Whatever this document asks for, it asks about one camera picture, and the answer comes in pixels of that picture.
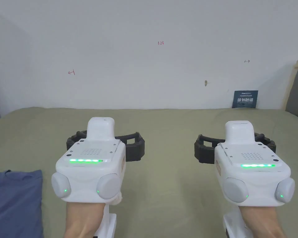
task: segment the wrist-worn device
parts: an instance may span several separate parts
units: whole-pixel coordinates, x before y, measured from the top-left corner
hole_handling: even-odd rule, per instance
[[[138,132],[114,136],[114,119],[93,117],[87,131],[68,138],[67,152],[57,161],[52,175],[55,194],[67,202],[106,203],[103,220],[95,236],[112,238],[116,214],[108,204],[121,201],[121,184],[126,161],[139,161],[145,154],[145,141]]]
[[[229,121],[225,129],[225,140],[199,135],[194,144],[199,162],[215,164],[224,197],[237,206],[277,207],[290,202],[295,182],[289,166],[275,154],[275,143],[254,133],[249,121]],[[204,141],[211,142],[212,147],[204,146]],[[240,226],[244,224],[241,218],[236,212],[224,216],[231,238],[249,236]]]

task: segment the human arm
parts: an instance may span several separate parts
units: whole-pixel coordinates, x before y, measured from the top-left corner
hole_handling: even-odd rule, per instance
[[[239,207],[243,220],[254,238],[286,238],[275,207]]]
[[[68,202],[64,238],[92,238],[100,226],[105,203]]]

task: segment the speaker grille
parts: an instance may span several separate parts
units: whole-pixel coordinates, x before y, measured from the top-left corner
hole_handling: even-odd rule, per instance
[[[263,160],[259,153],[241,153],[245,160]]]
[[[99,153],[101,152],[101,149],[85,149],[82,151],[81,155],[99,155]]]

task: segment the green led light strip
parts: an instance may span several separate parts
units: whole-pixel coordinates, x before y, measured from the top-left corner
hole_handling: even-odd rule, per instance
[[[241,164],[243,168],[275,167],[276,164]]]
[[[91,159],[70,159],[72,163],[98,163],[102,162],[102,160],[91,160]]]

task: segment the white plastic casing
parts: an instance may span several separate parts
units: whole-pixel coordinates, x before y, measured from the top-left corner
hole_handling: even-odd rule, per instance
[[[86,139],[76,142],[56,163],[52,176],[56,195],[67,202],[110,203],[120,194],[125,151],[125,144],[115,139],[114,120],[93,117]]]
[[[289,202],[295,189],[289,166],[255,142],[249,121],[229,121],[225,127],[226,140],[215,147],[214,157],[224,197],[238,206],[276,207]]]

